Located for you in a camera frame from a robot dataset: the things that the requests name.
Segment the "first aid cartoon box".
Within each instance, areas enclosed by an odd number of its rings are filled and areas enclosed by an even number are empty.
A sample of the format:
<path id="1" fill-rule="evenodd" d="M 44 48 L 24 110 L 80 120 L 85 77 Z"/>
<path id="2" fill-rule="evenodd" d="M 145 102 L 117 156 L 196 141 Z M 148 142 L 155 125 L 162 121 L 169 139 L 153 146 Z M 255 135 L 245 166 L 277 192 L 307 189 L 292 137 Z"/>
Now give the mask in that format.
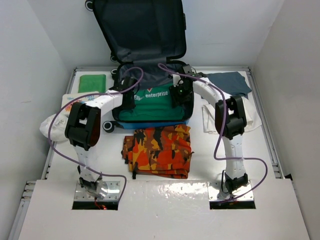
<path id="1" fill-rule="evenodd" d="M 98 95 L 93 95 L 94 93 L 98 93 L 97 91 L 93 91 L 93 92 L 83 92 L 83 93 L 73 93 L 73 94 L 64 94 L 62 96 L 62 103 L 61 103 L 61 107 L 65 106 L 67 103 L 73 101 L 76 98 L 79 98 L 76 100 L 76 102 L 80 102 L 80 103 L 85 103 L 88 101 L 92 101 L 95 98 L 98 97 Z M 72 108 L 72 104 L 74 102 L 70 103 L 68 106 L 66 106 L 62 113 L 65 114 L 66 116 L 69 115 L 71 108 Z"/>

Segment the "white cloth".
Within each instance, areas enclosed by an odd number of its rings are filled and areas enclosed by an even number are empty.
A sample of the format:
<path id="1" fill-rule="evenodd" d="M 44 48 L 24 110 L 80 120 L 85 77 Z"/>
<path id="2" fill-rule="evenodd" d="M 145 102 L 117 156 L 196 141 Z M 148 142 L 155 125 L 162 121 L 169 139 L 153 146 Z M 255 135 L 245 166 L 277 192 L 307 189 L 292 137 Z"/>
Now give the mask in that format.
<path id="1" fill-rule="evenodd" d="M 254 108 L 251 102 L 245 97 L 242 97 L 242 101 L 247 122 L 244 132 L 252 132 L 262 125 L 262 121 L 257 110 Z M 215 109 L 211 104 L 202 106 L 202 117 L 203 132 L 208 134 L 218 134 L 215 127 Z"/>

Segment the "white bag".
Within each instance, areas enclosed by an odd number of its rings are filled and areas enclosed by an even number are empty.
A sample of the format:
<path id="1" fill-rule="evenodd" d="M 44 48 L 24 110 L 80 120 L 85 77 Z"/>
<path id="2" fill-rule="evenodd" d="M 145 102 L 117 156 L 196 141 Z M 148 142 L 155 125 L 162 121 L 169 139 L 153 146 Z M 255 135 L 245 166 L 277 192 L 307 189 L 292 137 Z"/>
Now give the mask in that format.
<path id="1" fill-rule="evenodd" d="M 61 143 L 65 142 L 68 139 L 65 136 L 65 130 L 67 126 L 67 122 L 69 119 L 69 111 L 63 110 L 55 119 L 52 127 L 51 127 L 51 132 L 50 132 L 50 139 L 53 142 Z M 55 114 L 47 117 L 39 127 L 40 132 L 48 138 L 48 132 L 49 132 L 49 127 L 53 121 L 53 118 L 55 117 Z"/>

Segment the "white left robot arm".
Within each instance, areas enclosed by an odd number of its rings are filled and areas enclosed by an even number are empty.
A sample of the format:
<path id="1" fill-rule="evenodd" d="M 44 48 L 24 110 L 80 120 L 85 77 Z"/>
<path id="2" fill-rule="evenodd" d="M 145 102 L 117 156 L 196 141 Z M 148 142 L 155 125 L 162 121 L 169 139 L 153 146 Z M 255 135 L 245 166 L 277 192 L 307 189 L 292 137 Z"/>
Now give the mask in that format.
<path id="1" fill-rule="evenodd" d="M 103 199 L 107 187 L 103 175 L 97 170 L 96 145 L 101 135 L 102 117 L 123 103 L 134 103 L 134 89 L 138 80 L 126 76 L 120 85 L 84 103 L 75 102 L 71 106 L 65 127 L 65 137 L 74 147 L 78 161 L 79 183 L 88 195 Z"/>

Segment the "grey blue shirt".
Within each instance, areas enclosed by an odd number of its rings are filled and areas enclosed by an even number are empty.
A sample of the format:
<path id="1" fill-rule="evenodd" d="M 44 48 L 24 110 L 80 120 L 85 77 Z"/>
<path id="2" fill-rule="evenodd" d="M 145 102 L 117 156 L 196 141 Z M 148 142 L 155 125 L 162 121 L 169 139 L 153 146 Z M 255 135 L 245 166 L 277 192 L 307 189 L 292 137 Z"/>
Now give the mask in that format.
<path id="1" fill-rule="evenodd" d="M 245 77 L 239 72 L 208 73 L 206 76 L 210 82 L 229 95 L 248 98 L 248 94 L 252 92 Z"/>

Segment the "green enterprise shirt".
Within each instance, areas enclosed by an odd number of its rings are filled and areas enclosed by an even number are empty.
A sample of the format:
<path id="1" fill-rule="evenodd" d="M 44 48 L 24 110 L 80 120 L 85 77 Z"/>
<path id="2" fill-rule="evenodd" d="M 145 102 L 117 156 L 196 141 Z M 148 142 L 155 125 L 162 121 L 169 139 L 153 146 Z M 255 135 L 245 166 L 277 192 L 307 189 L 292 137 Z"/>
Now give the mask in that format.
<path id="1" fill-rule="evenodd" d="M 181 106 L 173 107 L 169 88 L 171 84 L 140 89 L 134 95 L 135 108 L 122 110 L 121 121 L 174 121 L 181 120 L 185 111 Z"/>

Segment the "orange camouflage garment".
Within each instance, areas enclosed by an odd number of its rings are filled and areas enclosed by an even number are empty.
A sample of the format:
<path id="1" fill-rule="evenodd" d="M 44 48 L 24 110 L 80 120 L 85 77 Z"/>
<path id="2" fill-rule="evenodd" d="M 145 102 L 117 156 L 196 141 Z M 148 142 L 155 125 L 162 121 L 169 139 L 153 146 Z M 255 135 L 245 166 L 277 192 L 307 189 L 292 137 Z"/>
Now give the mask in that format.
<path id="1" fill-rule="evenodd" d="M 187 179 L 191 167 L 191 128 L 186 124 L 136 129 L 126 135 L 121 151 L 124 163 L 137 175 Z"/>

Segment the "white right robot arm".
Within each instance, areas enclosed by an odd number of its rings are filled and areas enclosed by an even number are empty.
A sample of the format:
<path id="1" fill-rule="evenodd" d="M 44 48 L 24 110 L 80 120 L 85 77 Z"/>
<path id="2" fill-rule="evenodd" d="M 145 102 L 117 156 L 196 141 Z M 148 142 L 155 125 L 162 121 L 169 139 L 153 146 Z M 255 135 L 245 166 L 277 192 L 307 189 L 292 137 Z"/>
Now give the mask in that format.
<path id="1" fill-rule="evenodd" d="M 234 192 L 249 183 L 242 148 L 247 125 L 242 97 L 223 92 L 205 75 L 193 72 L 189 65 L 184 65 L 180 72 L 168 72 L 175 75 L 172 94 L 175 103 L 186 100 L 189 92 L 192 92 L 204 98 L 215 110 L 214 127 L 219 137 L 213 156 L 216 160 L 226 161 L 220 194 L 226 199 L 235 198 Z"/>

